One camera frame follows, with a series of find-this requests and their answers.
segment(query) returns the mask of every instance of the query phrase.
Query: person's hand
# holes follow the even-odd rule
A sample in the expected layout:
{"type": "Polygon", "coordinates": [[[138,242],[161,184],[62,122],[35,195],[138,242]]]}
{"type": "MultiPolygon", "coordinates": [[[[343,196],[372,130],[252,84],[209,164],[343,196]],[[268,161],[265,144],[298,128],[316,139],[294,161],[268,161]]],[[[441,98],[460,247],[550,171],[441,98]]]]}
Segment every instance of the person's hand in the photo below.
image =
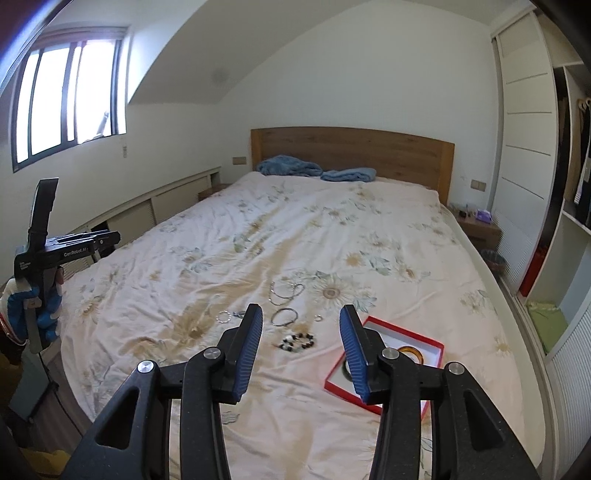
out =
{"type": "MultiPolygon", "coordinates": [[[[57,319],[61,312],[61,286],[64,283],[64,273],[57,269],[56,280],[50,289],[43,311],[37,315],[37,325],[41,338],[48,342],[57,339],[57,319]]],[[[25,309],[23,302],[39,296],[39,287],[29,285],[22,280],[17,282],[10,279],[4,288],[0,298],[0,323],[7,337],[13,342],[23,345],[28,339],[27,323],[25,321],[25,309]]]]}

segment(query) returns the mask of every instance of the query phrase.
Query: black and white beaded bracelet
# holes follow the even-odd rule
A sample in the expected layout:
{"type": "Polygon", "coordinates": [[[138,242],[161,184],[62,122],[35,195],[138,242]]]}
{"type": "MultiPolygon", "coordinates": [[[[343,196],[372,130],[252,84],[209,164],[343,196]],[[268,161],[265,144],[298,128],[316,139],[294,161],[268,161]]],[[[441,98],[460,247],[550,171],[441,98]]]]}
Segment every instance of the black and white beaded bracelet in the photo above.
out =
{"type": "Polygon", "coordinates": [[[287,335],[277,346],[286,352],[299,352],[314,346],[314,335],[309,333],[292,333],[291,335],[287,335]]]}

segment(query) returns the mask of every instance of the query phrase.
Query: blue gripper pad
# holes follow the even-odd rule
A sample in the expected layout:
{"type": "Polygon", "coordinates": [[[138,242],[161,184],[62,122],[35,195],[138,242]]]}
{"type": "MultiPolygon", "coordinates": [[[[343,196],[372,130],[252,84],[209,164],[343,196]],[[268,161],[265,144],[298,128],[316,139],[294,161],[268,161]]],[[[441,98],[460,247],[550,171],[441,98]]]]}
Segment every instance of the blue gripper pad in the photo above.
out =
{"type": "Polygon", "coordinates": [[[340,337],[345,347],[345,356],[351,371],[353,386],[357,395],[361,397],[363,403],[369,400],[368,370],[365,357],[361,350],[361,345],[357,339],[353,321],[346,308],[343,307],[339,315],[340,337]]]}
{"type": "Polygon", "coordinates": [[[252,366],[255,362],[256,350],[258,349],[259,341],[261,340],[262,334],[262,309],[258,305],[254,318],[251,323],[251,327],[248,330],[240,356],[236,362],[236,380],[234,381],[234,388],[232,389],[232,395],[234,400],[240,401],[244,392],[248,388],[248,382],[251,379],[252,366]]]}

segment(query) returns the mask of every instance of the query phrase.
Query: red object in closet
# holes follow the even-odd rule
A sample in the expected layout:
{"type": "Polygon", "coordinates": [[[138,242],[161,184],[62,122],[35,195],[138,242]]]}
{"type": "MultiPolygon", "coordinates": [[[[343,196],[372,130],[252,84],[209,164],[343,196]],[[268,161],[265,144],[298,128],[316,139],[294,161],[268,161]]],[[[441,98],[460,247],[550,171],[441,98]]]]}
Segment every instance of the red object in closet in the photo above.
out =
{"type": "Polygon", "coordinates": [[[546,247],[538,247],[535,250],[534,258],[531,260],[530,267],[527,269],[523,282],[521,282],[521,287],[519,287],[519,292],[524,297],[530,294],[531,287],[534,286],[535,279],[538,278],[547,254],[548,249],[546,247]]]}

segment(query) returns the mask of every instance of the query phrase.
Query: wooden headboard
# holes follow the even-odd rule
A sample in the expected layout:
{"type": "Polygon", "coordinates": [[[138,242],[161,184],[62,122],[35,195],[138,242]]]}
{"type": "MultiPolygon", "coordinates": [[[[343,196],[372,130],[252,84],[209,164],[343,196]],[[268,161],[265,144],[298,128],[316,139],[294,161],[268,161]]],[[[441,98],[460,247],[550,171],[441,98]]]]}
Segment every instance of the wooden headboard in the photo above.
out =
{"type": "Polygon", "coordinates": [[[282,127],[251,130],[252,168],[275,155],[313,161],[324,170],[372,167],[379,177],[437,190],[447,203],[453,143],[382,130],[282,127]]]}

